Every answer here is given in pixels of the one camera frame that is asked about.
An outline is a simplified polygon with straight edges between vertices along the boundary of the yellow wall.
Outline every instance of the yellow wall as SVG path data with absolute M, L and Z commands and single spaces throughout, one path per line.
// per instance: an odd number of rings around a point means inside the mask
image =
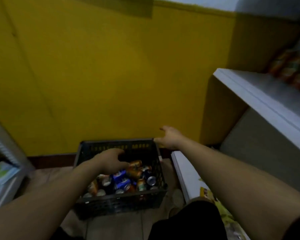
M 153 0 L 0 0 L 0 18 L 0 122 L 27 155 L 154 137 L 164 124 L 220 142 L 245 105 L 214 70 L 258 71 L 299 32 Z

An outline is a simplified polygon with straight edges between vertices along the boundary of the black plastic crate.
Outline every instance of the black plastic crate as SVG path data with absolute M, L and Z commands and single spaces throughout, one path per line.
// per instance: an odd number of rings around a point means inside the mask
M 159 160 L 160 151 L 153 139 L 82 141 L 75 158 L 74 167 L 110 148 L 124 149 L 125 153 L 119 155 L 120 161 L 141 160 L 143 165 L 150 165 L 152 173 L 156 177 L 158 189 L 90 198 L 81 197 L 74 206 L 80 220 L 121 212 L 159 208 L 168 191 Z

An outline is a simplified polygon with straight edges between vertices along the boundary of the tiled floor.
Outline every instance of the tiled floor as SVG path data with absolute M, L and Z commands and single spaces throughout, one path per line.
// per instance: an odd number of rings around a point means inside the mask
M 178 187 L 177 176 L 169 159 L 164 159 L 162 169 L 168 184 L 168 193 L 159 209 L 149 209 L 139 212 L 129 212 L 110 216 L 102 216 L 80 221 L 70 210 L 61 227 L 71 236 L 83 236 L 87 240 L 146 240 L 152 224 L 168 217 L 172 208 L 172 193 Z M 19 190 L 18 195 L 25 194 L 41 185 L 62 176 L 72 170 L 72 167 L 38 169 L 31 173 L 30 180 Z

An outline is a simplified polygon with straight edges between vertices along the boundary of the left hand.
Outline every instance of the left hand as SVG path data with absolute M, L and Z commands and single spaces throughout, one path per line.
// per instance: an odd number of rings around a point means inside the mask
M 123 153 L 124 150 L 122 149 L 112 148 L 95 155 L 91 160 L 98 162 L 100 173 L 105 175 L 114 174 L 129 167 L 128 162 L 118 160 L 118 156 Z

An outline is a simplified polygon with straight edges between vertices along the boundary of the forearm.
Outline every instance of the forearm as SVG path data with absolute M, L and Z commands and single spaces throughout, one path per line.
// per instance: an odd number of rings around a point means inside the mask
M 84 162 L 64 177 L 3 206 L 0 239 L 49 239 L 99 173 L 97 163 Z
M 178 147 L 253 239 L 280 239 L 300 216 L 300 193 L 277 178 L 188 138 Z

